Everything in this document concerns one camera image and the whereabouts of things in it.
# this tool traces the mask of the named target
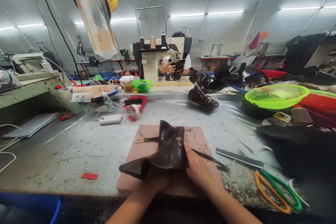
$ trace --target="orange balloon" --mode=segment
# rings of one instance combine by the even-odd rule
[[[260,39],[265,39],[268,36],[268,31],[263,31],[260,33]]]

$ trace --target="white shirt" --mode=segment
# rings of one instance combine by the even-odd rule
[[[164,64],[168,64],[168,59],[167,58],[164,58],[162,60],[162,63]],[[191,59],[190,59],[190,54],[187,55],[187,57],[185,58],[185,63],[184,63],[184,69],[189,69],[191,68]]]

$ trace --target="pink cutting board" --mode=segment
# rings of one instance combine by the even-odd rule
[[[138,131],[135,134],[135,138],[151,138],[158,135],[159,125],[140,124]],[[205,139],[202,127],[185,126],[184,141],[187,142],[191,148],[203,152],[209,156],[212,156],[211,150],[208,146],[208,142]],[[158,143],[135,143],[133,141],[125,163],[148,155],[152,155],[156,152],[157,147]],[[205,160],[205,162],[208,165],[214,179],[217,181],[218,184],[223,186],[216,164],[208,160]],[[172,181],[173,182],[171,186],[166,191],[164,191],[165,194],[188,197],[199,197],[200,195],[202,195],[200,194],[199,189],[188,179],[184,171],[174,173],[174,178],[172,179]],[[121,173],[116,188],[118,190],[134,191],[134,189],[137,188],[140,183],[141,180],[125,173]]]

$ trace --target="wall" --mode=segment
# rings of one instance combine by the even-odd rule
[[[51,18],[43,0],[38,0],[45,22],[50,29],[52,40],[55,44],[62,66],[65,70],[74,69],[71,55]],[[48,0],[62,33],[68,42],[76,60],[83,59],[75,53],[77,45],[76,35],[80,35],[85,46],[90,46],[84,25],[74,25],[73,22],[81,21],[81,16],[72,0]],[[146,6],[166,5],[167,15],[208,13],[219,11],[244,10],[239,14],[206,15],[195,17],[167,17],[167,34],[182,30],[182,27],[191,27],[193,44],[197,44],[200,38],[202,43],[192,47],[191,58],[195,67],[200,66],[198,56],[208,53],[211,49],[214,37],[216,43],[223,43],[222,53],[237,52],[239,48],[244,50],[258,31],[267,30],[269,36],[266,42],[271,42],[270,50],[279,51],[284,43],[300,34],[314,34],[325,30],[331,30],[335,25],[336,9],[300,10],[279,12],[280,8],[328,6],[336,5],[336,0],[118,0],[118,6],[112,13],[112,19],[135,17],[135,8]],[[42,23],[35,0],[0,0],[0,4],[6,9],[15,25]],[[139,27],[141,35],[159,36],[165,32],[163,10],[139,11]],[[112,29],[117,37],[120,48],[129,49],[131,43],[139,40],[136,21],[113,22]],[[12,26],[12,21],[0,7],[0,28]],[[29,42],[33,45],[37,41],[43,41],[50,50],[50,43],[46,26],[23,28]],[[23,53],[28,51],[28,44],[17,29],[0,31],[0,48],[4,52]]]

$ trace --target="ceiling light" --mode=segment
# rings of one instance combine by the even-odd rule
[[[0,28],[0,30],[11,30],[11,29],[15,29],[14,26],[10,26],[10,27],[2,27]]]
[[[284,9],[280,9],[280,11],[301,11],[301,10],[305,10],[305,9],[320,9],[321,6],[314,6],[314,7],[300,7],[300,8],[284,8]]]
[[[229,11],[229,12],[210,12],[208,15],[220,15],[220,14],[234,14],[234,13],[243,13],[243,10],[234,10],[234,11]]]
[[[336,8],[336,5],[332,5],[332,6],[324,6],[323,9],[333,9]]]
[[[22,26],[16,26],[17,28],[26,28],[26,27],[34,27],[34,26],[43,26],[44,24],[26,24],[26,25],[22,25]]]
[[[135,18],[135,17],[125,18],[125,19],[111,19],[111,22],[131,21],[131,20],[136,20],[136,19],[137,19],[137,18]]]
[[[195,14],[180,14],[180,15],[170,15],[171,18],[180,18],[180,17],[186,17],[186,16],[204,16],[205,13],[195,13]]]

